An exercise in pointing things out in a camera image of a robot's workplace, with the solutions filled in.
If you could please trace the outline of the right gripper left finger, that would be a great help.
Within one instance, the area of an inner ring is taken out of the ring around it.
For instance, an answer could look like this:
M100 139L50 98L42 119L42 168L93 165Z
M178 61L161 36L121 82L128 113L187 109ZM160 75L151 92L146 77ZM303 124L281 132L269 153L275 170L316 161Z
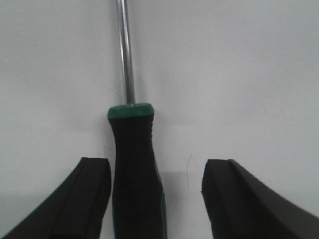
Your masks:
M68 177L6 239L98 239L111 193L106 158L83 157Z

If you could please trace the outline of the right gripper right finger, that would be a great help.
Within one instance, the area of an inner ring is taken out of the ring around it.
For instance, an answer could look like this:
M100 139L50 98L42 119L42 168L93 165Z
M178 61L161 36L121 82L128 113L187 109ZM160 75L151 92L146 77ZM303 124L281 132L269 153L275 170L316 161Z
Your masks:
M317 239L319 219L233 159L209 159L202 195L215 239Z

